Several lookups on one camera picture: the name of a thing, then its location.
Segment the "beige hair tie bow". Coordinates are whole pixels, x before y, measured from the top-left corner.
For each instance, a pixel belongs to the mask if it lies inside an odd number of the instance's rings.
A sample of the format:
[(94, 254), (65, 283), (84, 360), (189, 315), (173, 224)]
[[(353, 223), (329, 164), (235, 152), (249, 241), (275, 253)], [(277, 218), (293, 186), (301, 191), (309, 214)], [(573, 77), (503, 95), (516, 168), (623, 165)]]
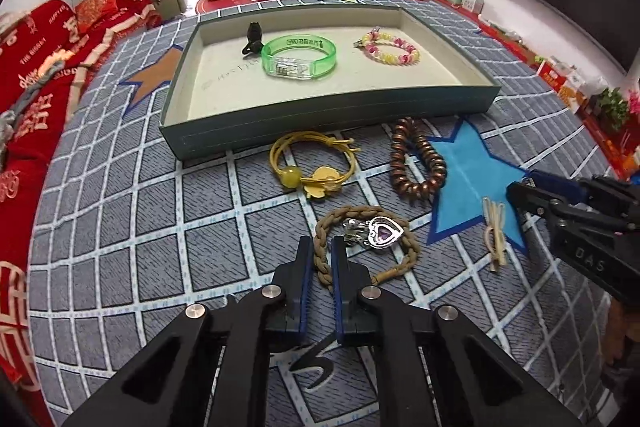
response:
[(502, 202), (494, 202), (489, 197), (482, 199), (485, 221), (484, 242), (490, 254), (489, 271), (498, 273), (506, 266), (506, 207)]

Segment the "purple heart silver pendant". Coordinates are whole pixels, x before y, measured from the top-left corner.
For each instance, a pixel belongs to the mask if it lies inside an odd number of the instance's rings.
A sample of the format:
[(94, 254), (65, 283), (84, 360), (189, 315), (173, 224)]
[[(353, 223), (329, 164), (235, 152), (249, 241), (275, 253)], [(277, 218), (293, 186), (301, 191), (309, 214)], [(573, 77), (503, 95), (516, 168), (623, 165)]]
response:
[(349, 218), (344, 221), (343, 229), (345, 243), (348, 246), (359, 244), (377, 251), (392, 247), (405, 234), (396, 221), (382, 216), (367, 221)]

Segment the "green translucent bangle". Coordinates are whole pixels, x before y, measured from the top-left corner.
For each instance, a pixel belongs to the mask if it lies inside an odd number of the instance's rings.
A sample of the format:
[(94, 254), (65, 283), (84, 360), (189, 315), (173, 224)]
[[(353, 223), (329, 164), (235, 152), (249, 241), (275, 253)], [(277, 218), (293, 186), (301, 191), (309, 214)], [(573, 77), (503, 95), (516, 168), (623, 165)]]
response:
[(337, 64), (336, 45), (314, 34), (289, 34), (268, 41), (262, 48), (262, 70), (270, 77), (316, 80)]

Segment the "black hair claw clip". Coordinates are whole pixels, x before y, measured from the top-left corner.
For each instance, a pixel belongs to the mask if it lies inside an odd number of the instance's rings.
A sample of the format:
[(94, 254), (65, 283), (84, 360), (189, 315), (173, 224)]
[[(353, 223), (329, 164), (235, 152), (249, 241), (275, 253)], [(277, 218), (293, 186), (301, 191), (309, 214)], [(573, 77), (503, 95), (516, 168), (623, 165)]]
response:
[(246, 33), (247, 43), (242, 49), (243, 55), (259, 55), (262, 53), (262, 26), (260, 23), (251, 22)]

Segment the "teal jewelry tray box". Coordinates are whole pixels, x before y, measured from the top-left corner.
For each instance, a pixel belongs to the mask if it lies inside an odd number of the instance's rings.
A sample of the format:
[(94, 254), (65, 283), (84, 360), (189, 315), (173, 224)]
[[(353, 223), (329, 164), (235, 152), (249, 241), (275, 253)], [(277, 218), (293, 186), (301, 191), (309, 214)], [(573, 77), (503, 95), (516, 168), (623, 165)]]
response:
[(203, 20), (184, 47), (160, 132), (180, 160), (402, 116), (484, 113), (497, 80), (423, 2), (299, 3)]

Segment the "grey checkered table cloth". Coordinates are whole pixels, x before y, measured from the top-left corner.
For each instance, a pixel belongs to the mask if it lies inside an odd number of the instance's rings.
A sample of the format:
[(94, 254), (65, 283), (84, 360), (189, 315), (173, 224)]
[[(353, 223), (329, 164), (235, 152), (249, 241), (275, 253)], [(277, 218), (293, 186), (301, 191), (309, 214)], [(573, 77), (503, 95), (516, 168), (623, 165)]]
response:
[[(335, 132), (361, 147), (355, 176), (328, 200), (308, 200), (274, 179), (266, 145), (178, 161), (160, 134), (168, 82), (129, 102), (136, 72), (152, 72), (181, 52), (196, 24), (232, 14), (314, 0), (256, 3), (180, 20), (128, 39), (90, 84), (58, 142), (29, 253), (29, 317), (44, 399), (61, 426), (145, 343), (191, 303), (223, 307), (268, 282), (295, 257), (299, 236), (344, 205), (379, 205), (410, 222), (419, 263), (385, 289), (420, 307), (451, 303), (512, 355), (578, 418), (589, 421), (612, 397), (600, 382), (601, 336), (610, 298), (553, 260), (537, 218), (524, 227), (530, 254), (508, 249), (508, 265), (489, 271), (484, 220), (428, 241), (431, 206), (400, 199), (388, 182), (390, 124)], [(609, 174), (589, 132), (555, 92), (467, 17), (434, 1), (404, 3), (451, 38), (500, 91), (486, 115), (424, 119), (434, 145), (482, 167)], [(470, 155), (451, 155), (466, 159)], [(307, 343), (275, 355), (269, 369), (269, 426), (376, 426), (370, 351), (338, 347), (332, 299), (312, 285)]]

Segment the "light blue floral blanket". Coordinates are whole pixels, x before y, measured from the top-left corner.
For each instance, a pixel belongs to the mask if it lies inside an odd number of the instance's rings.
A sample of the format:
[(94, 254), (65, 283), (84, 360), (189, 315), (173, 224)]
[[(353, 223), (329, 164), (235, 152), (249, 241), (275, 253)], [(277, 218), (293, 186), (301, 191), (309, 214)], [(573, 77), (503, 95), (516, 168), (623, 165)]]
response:
[(32, 104), (40, 90), (51, 80), (51, 78), (58, 72), (61, 72), (64, 65), (64, 60), (56, 60), (53, 62), (50, 67), (23, 92), (20, 98), (8, 110), (1, 114), (1, 168), (4, 168), (6, 154), (8, 153), (8, 143), (15, 134), (18, 118), (21, 117), (29, 104)]

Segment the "red covered sofa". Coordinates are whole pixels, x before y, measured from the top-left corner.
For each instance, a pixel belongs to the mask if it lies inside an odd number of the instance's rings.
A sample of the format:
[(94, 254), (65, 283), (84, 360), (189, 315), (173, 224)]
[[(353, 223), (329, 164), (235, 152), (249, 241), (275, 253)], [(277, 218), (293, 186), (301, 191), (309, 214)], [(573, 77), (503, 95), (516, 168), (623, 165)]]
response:
[(116, 0), (118, 11), (77, 29), (76, 6), (49, 0), (1, 17), (1, 114), (56, 60), (64, 60), (18, 118), (1, 168), (1, 367), (39, 426), (49, 426), (28, 338), (27, 257), (44, 179), (63, 128), (117, 43), (162, 18), (152, 0)]

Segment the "red embroidered cushion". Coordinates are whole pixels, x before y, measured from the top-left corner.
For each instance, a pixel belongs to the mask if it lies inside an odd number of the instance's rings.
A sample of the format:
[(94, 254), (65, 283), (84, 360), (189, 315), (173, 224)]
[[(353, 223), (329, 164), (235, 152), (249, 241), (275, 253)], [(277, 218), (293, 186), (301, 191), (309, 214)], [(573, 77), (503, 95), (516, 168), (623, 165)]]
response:
[(95, 23), (117, 11), (116, 0), (82, 0), (75, 9), (77, 29), (86, 34)]

